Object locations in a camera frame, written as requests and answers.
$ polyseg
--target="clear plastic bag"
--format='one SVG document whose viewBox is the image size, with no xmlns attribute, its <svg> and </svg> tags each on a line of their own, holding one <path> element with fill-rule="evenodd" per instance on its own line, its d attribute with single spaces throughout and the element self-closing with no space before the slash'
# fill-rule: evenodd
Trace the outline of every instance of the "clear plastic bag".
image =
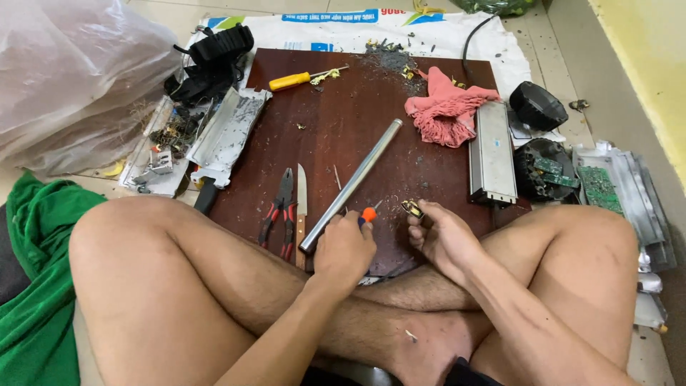
<svg viewBox="0 0 686 386">
<path fill-rule="evenodd" d="M 468 14 L 479 11 L 505 16 L 525 14 L 536 0 L 451 0 Z"/>
<path fill-rule="evenodd" d="M 128 154 L 179 69 L 174 33 L 119 0 L 0 9 L 0 161 L 62 174 Z"/>
</svg>

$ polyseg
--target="green cloth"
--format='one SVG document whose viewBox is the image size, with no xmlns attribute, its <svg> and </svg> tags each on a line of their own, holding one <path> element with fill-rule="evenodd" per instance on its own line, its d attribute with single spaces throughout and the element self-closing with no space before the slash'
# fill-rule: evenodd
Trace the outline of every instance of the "green cloth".
<svg viewBox="0 0 686 386">
<path fill-rule="evenodd" d="M 12 250 L 31 284 L 0 306 L 0 383 L 79 385 L 71 325 L 74 293 L 69 236 L 106 199 L 72 181 L 47 185 L 25 173 L 7 200 Z"/>
</svg>

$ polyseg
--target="hand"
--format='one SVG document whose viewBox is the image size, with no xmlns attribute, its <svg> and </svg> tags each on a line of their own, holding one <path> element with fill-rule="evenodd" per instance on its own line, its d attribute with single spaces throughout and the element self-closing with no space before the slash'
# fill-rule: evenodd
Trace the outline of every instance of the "hand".
<svg viewBox="0 0 686 386">
<path fill-rule="evenodd" d="M 464 270 L 474 259 L 486 255 L 481 243 L 457 214 L 437 203 L 420 200 L 418 205 L 424 212 L 426 226 L 408 216 L 410 244 L 422 251 L 441 273 L 466 287 Z"/>
<path fill-rule="evenodd" d="M 315 276 L 326 277 L 323 282 L 344 291 L 344 296 L 353 292 L 377 252 L 371 223 L 360 229 L 358 218 L 354 210 L 345 217 L 334 216 L 319 237 L 314 255 Z"/>
</svg>

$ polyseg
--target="screwdriver handle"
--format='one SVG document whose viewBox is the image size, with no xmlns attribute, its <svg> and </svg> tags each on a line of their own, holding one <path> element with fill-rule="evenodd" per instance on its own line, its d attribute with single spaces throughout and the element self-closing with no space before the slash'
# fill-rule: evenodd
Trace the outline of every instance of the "screwdriver handle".
<svg viewBox="0 0 686 386">
<path fill-rule="evenodd" d="M 377 211 L 373 207 L 365 208 L 362 215 L 357 219 L 357 225 L 362 228 L 364 223 L 371 223 L 377 217 Z"/>
<path fill-rule="evenodd" d="M 278 91 L 287 87 L 295 86 L 300 83 L 309 82 L 309 72 L 295 73 L 293 75 L 284 76 L 283 78 L 274 79 L 269 82 L 269 88 L 272 91 Z"/>
</svg>

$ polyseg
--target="knife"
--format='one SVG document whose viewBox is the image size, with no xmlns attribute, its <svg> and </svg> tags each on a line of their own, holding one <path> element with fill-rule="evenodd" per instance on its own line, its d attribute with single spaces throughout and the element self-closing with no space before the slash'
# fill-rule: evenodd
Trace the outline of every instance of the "knife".
<svg viewBox="0 0 686 386">
<path fill-rule="evenodd" d="M 296 212 L 296 246 L 305 238 L 305 217 L 307 216 L 307 180 L 305 170 L 298 164 L 298 210 Z M 305 254 L 296 248 L 296 266 L 305 270 Z"/>
</svg>

